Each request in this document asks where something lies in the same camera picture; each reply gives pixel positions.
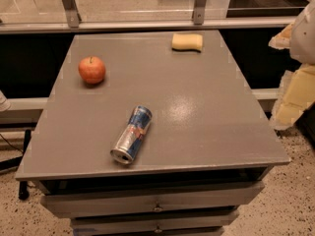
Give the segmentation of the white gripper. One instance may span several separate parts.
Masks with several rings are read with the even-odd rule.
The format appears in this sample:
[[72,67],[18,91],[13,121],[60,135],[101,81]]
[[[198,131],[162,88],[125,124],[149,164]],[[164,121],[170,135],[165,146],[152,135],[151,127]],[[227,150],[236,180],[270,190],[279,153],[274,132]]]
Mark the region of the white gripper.
[[290,57],[302,64],[295,72],[285,71],[281,79],[278,99],[270,125],[275,130],[286,130],[315,103],[315,1],[311,1],[297,16],[273,36],[269,46],[277,50],[290,49]]

